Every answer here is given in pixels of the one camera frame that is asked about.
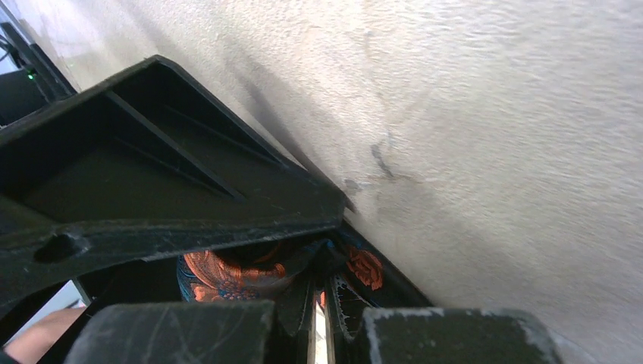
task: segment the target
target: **patterned cloth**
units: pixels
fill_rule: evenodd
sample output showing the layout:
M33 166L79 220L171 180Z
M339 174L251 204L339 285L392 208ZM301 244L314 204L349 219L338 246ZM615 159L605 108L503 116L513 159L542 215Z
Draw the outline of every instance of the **patterned cloth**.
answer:
M325 243L280 242L256 259L235 248L186 254L179 258L177 269L181 294L189 302L274 299Z
M357 249L352 245L349 245L347 249L349 260L346 265L348 269L371 290L382 288L384 285L382 264L375 254L365 249Z

